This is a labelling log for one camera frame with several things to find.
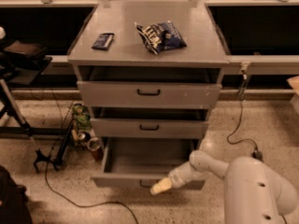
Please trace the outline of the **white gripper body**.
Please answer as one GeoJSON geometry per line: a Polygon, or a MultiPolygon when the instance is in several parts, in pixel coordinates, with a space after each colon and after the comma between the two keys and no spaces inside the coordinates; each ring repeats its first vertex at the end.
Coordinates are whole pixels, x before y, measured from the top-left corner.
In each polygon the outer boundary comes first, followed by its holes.
{"type": "Polygon", "coordinates": [[[179,189],[187,185],[187,178],[180,168],[175,168],[168,174],[173,189],[179,189]]]}

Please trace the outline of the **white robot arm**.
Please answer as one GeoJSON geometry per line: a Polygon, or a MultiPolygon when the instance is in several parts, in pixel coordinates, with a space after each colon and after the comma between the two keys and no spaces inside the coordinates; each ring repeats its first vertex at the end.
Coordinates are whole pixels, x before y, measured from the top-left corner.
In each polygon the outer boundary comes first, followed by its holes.
{"type": "Polygon", "coordinates": [[[293,212],[298,194],[293,184],[264,162],[238,157],[231,162],[212,158],[202,150],[154,184],[153,195],[179,189],[210,172],[224,182],[225,224],[279,224],[293,212]]]}

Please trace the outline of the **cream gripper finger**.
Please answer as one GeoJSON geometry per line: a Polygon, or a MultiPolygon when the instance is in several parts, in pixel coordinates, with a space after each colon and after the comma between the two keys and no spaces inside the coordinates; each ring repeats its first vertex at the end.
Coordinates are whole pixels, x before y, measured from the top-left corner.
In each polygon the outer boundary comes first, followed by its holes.
{"type": "Polygon", "coordinates": [[[160,194],[162,192],[165,192],[169,189],[172,188],[172,181],[170,178],[165,177],[163,179],[161,179],[159,182],[157,182],[156,184],[154,184],[151,188],[150,188],[150,193],[152,195],[157,195],[160,194]]]}

